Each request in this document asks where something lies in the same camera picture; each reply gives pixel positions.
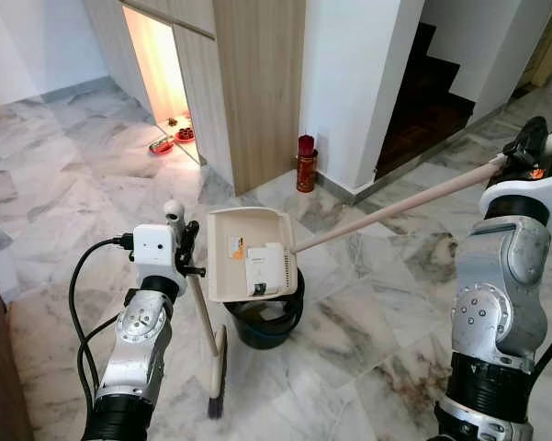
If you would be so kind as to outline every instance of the black bucket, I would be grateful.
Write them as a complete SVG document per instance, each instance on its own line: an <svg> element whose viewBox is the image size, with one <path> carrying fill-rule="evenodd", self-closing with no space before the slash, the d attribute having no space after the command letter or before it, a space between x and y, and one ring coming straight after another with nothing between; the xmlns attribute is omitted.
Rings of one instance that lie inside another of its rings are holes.
<svg viewBox="0 0 552 441"><path fill-rule="evenodd" d="M253 311L253 305L265 301L283 303L283 315L269 320ZM239 338L253 349L271 349L286 341L302 316L304 277L298 270L298 288L294 294L270 300L233 301L224 306L232 315Z"/></svg>

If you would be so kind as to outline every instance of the wire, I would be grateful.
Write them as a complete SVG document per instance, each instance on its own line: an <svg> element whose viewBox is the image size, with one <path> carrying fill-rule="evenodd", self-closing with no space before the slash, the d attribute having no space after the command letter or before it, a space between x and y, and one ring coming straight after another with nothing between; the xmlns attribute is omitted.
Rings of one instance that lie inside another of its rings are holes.
<svg viewBox="0 0 552 441"><path fill-rule="evenodd" d="M106 239L105 241L98 242L94 245L92 245L90 248L88 248L85 253L80 257L80 260L77 262L77 265L75 266L75 269L73 270L72 274L72 280L70 281L70 287L68 291L68 300L69 300L69 307L70 307L70 314L72 315L72 322L73 327L75 328L75 333L77 334L77 337L80 340L80 345L84 344L85 341L85 335L84 330L82 329L82 324L80 324L80 320L77 317L77 311L75 310L75 302L74 302L74 296L75 296L75 283L77 281L77 278L80 274L80 270L82 269L82 265L85 262L85 259L88 258L88 256L94 252L94 250L97 250L98 248L117 243L118 241L115 239ZM94 358L92 357L92 352L90 351L90 348L87 346L85 348L85 358L87 359L88 366L90 368L90 374L92 376L92 382L94 384L94 390L98 387L98 372L96 370L96 364L94 363Z"/></svg>
<svg viewBox="0 0 552 441"><path fill-rule="evenodd" d="M543 370L545 369L549 361L551 361L551 358L552 358L552 342L551 342L551 345L549 345L545 353L543 353L543 355L535 365L535 371L533 372L533 384L535 384L535 382L539 378L539 375L541 375L541 372L543 372Z"/></svg>
<svg viewBox="0 0 552 441"><path fill-rule="evenodd" d="M114 323L118 318L118 314L114 317L109 318L104 323L96 327L90 334L86 336L86 338L83 340L83 342L80 344L80 347L77 350L77 373L80 377L80 383L82 383L82 389L84 390L85 395L85 405L86 405L86 417L85 417L85 426L88 426L88 422L90 421L90 417L92 415L92 391L90 391L90 385L88 384L88 379L85 376L84 372L84 352L87 352L90 350L90 347L88 343L94 337L96 334L103 331L107 326Z"/></svg>

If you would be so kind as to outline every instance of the staircase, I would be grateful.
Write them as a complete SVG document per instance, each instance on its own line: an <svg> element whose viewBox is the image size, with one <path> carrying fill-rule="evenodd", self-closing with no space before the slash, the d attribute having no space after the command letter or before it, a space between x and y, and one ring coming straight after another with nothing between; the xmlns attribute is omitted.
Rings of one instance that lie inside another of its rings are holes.
<svg viewBox="0 0 552 441"><path fill-rule="evenodd" d="M426 54L436 27L419 23L402 77L376 179L466 127L474 104L449 93L459 64Z"/></svg>

